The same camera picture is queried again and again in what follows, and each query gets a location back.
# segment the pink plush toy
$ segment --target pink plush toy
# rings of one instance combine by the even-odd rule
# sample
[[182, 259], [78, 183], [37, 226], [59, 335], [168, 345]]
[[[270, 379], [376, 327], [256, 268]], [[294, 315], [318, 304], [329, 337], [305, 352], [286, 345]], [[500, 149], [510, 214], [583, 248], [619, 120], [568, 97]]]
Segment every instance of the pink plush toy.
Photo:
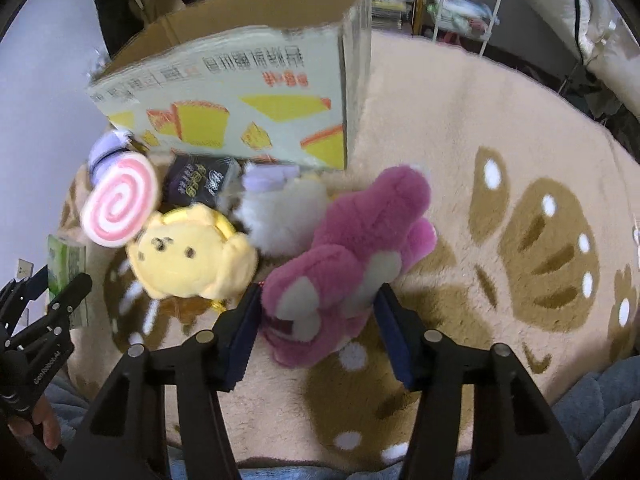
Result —
[[310, 367], [361, 332], [380, 286], [433, 251], [430, 197], [421, 173], [397, 166], [329, 206], [311, 248], [264, 282], [262, 331], [279, 364]]

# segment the green package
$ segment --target green package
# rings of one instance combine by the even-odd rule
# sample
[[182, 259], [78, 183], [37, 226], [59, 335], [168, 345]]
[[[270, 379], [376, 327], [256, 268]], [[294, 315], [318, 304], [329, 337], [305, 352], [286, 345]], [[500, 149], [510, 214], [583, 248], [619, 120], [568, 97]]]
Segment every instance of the green package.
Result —
[[[49, 275], [49, 303], [81, 272], [86, 270], [86, 248], [69, 238], [49, 235], [47, 240], [47, 273]], [[89, 326], [86, 300], [70, 316], [70, 327]]]

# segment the pink and white swirl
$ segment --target pink and white swirl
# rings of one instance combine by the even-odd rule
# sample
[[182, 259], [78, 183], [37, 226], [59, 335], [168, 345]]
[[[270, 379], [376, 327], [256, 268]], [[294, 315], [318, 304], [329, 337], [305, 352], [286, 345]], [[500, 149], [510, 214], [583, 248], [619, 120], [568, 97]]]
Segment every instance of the pink and white swirl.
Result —
[[113, 164], [82, 209], [82, 228], [98, 245], [122, 247], [135, 238], [158, 206], [158, 177], [139, 153]]

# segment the brown fabric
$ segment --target brown fabric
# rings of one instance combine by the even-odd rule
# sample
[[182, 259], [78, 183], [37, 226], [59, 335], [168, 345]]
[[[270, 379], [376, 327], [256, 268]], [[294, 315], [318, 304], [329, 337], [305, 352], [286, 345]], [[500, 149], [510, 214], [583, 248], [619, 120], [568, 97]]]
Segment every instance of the brown fabric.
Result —
[[[433, 186], [436, 250], [392, 284], [427, 326], [479, 348], [507, 343], [551, 402], [587, 371], [628, 355], [640, 284], [632, 237], [640, 170], [604, 128], [488, 60], [374, 34], [350, 167], [323, 178], [331, 192], [362, 189], [400, 163], [428, 169]], [[78, 209], [87, 193], [82, 168], [62, 230], [85, 242]], [[263, 262], [257, 279], [279, 263]], [[146, 334], [150, 301], [134, 294], [127, 306], [135, 286], [122, 255], [89, 244], [88, 265], [90, 326], [74, 330], [69, 361], [83, 393], [104, 382], [133, 334], [152, 348], [173, 346], [218, 315], [198, 300], [163, 303]], [[460, 449], [470, 445], [471, 397], [463, 394]], [[220, 399], [237, 460], [348, 470], [397, 460], [417, 408], [394, 379], [373, 320], [312, 370], [278, 367], [258, 338], [244, 381]], [[166, 403], [178, 440], [175, 390]]]

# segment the open cardboard box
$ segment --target open cardboard box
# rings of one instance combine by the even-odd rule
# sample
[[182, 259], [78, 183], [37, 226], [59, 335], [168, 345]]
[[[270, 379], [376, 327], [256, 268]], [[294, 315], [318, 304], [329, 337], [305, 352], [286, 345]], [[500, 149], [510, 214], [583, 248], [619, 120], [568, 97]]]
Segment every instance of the open cardboard box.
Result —
[[151, 151], [343, 169], [371, 0], [202, 0], [134, 37], [88, 92]]

